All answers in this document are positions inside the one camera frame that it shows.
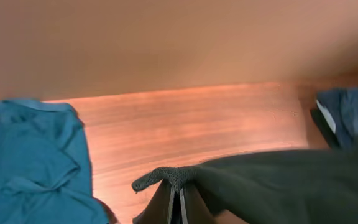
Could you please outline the folded grey garment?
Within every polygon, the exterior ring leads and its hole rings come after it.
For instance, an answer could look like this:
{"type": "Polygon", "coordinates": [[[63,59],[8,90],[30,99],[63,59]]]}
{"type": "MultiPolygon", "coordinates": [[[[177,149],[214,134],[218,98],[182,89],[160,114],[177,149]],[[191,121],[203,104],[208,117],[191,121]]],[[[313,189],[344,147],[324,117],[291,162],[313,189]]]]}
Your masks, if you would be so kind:
{"type": "Polygon", "coordinates": [[[327,122],[329,128],[331,129],[331,131],[333,133],[335,133],[336,132],[336,122],[335,122],[333,116],[331,115],[331,113],[329,112],[327,107],[323,106],[318,100],[316,100],[316,104],[317,104],[318,109],[322,113],[325,121],[327,122]]]}

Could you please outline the black t-shirt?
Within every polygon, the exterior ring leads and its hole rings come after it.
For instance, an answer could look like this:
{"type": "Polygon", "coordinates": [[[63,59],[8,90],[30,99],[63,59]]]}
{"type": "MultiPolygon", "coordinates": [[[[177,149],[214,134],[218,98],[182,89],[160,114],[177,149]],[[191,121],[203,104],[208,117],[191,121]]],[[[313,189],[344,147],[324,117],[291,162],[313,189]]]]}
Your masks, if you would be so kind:
{"type": "Polygon", "coordinates": [[[358,224],[358,138],[341,151],[269,151],[158,167],[132,188],[161,180],[175,190],[194,183],[212,196],[213,213],[229,210],[247,223],[358,224]]]}

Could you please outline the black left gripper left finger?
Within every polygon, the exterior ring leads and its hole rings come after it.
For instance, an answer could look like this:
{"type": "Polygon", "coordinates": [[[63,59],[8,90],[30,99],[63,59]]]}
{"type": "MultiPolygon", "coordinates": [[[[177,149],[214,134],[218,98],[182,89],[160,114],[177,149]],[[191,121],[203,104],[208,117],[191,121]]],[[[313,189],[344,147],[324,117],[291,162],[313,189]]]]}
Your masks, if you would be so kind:
{"type": "Polygon", "coordinates": [[[133,224],[171,224],[175,191],[163,180],[146,208],[133,219],[133,224]]]}

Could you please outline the teal blue t-shirt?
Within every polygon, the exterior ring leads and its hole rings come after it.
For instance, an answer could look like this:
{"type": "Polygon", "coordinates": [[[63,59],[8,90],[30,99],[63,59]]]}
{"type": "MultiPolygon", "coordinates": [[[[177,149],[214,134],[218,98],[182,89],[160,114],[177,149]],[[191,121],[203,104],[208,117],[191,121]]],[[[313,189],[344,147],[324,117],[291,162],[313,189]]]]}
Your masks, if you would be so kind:
{"type": "Polygon", "coordinates": [[[83,123],[67,103],[0,101],[0,223],[108,223],[83,123]]]}

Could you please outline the folded navy blue garment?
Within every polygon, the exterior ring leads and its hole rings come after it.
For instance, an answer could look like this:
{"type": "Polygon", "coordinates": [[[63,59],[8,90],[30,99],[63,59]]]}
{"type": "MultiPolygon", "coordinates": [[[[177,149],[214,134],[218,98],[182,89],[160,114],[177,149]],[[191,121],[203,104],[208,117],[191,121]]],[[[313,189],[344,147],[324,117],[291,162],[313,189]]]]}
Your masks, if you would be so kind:
{"type": "Polygon", "coordinates": [[[336,122],[341,148],[349,148],[358,137],[358,88],[334,88],[317,93],[316,100],[327,107],[336,122]]]}

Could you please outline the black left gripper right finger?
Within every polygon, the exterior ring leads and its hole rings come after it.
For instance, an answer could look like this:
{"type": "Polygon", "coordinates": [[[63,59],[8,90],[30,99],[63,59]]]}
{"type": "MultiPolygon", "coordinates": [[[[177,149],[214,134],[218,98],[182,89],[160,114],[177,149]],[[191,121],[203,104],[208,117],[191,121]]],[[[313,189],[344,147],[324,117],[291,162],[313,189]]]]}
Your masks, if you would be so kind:
{"type": "Polygon", "coordinates": [[[182,224],[216,224],[198,189],[186,184],[179,191],[182,224]]]}

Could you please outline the folded black garment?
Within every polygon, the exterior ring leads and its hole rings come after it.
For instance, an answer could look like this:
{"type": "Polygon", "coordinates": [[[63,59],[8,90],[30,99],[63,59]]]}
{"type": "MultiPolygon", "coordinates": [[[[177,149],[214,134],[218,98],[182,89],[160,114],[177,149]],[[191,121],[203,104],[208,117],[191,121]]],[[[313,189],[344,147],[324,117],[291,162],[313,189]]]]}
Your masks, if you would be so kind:
{"type": "Polygon", "coordinates": [[[323,136],[324,140],[328,144],[328,146],[333,148],[340,148],[339,142],[337,137],[332,132],[331,128],[329,127],[327,121],[325,120],[322,112],[320,112],[317,108],[310,109],[310,115],[314,122],[314,124],[319,129],[321,135],[323,136]]]}

